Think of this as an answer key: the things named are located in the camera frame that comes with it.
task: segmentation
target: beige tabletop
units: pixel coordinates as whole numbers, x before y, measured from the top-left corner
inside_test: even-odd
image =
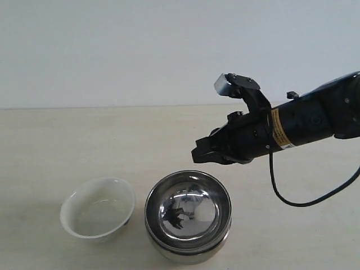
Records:
[[[0,111],[0,269],[358,269],[360,181],[309,208],[282,203],[268,157],[247,165],[194,164],[195,140],[243,105]],[[333,138],[274,155],[279,190],[304,202],[337,187],[360,164],[360,140]],[[173,265],[151,246],[143,205],[169,173],[198,169],[225,185],[229,238],[211,260]],[[59,222],[64,198],[104,176],[127,180],[137,206],[113,242],[88,245]]]

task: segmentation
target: white bowl rim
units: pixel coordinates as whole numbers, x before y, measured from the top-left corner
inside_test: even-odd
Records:
[[[115,228],[111,229],[110,231],[107,231],[105,233],[102,233],[102,234],[99,234],[99,235],[91,235],[91,236],[87,236],[87,235],[81,235],[79,233],[76,233],[74,232],[74,230],[72,230],[68,223],[64,220],[64,207],[69,203],[69,201],[76,195],[76,193],[85,188],[86,186],[89,186],[89,185],[92,185],[94,183],[97,183],[97,182],[103,182],[103,181],[107,181],[107,180],[115,180],[117,182],[121,182],[123,184],[125,184],[126,186],[128,186],[129,188],[129,192],[131,193],[132,195],[132,207],[127,215],[127,217],[119,224],[117,225]],[[132,188],[132,186],[125,180],[121,179],[121,178],[116,178],[116,177],[101,177],[101,178],[96,178],[96,179],[93,179],[93,180],[90,180],[88,182],[85,182],[83,184],[81,184],[80,186],[78,186],[74,191],[73,193],[67,197],[65,199],[65,201],[62,203],[61,205],[61,209],[60,209],[60,222],[64,228],[64,230],[66,232],[68,232],[69,234],[77,237],[77,238],[81,238],[81,239],[99,239],[99,238],[102,238],[102,237],[105,237],[107,235],[110,235],[112,234],[113,232],[117,231],[118,229],[120,229],[122,226],[124,226],[129,220],[130,220],[130,217],[132,216],[134,210],[135,210],[135,206],[136,206],[136,196],[135,196],[135,192],[134,192],[134,189]]]

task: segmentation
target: stainless steel bowl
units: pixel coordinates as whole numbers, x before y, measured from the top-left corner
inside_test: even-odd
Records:
[[[172,173],[150,191],[145,226],[151,242],[168,259],[184,264],[211,258],[231,226],[231,202],[224,186],[196,170]]]

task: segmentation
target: white ceramic bowl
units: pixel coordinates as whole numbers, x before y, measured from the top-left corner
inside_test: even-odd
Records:
[[[100,178],[78,187],[61,206],[66,232],[90,242],[114,238],[128,223],[136,198],[130,184],[118,178]]]

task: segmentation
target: yellow warning label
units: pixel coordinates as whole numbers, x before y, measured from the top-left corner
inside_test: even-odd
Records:
[[[282,149],[295,147],[295,145],[293,145],[290,142],[290,140],[288,139],[288,137],[286,136],[286,134],[282,128],[282,125],[280,122],[280,116],[279,116],[279,109],[276,108],[276,109],[272,110],[271,115],[272,115],[272,121],[273,121],[273,138],[274,138],[275,142]]]

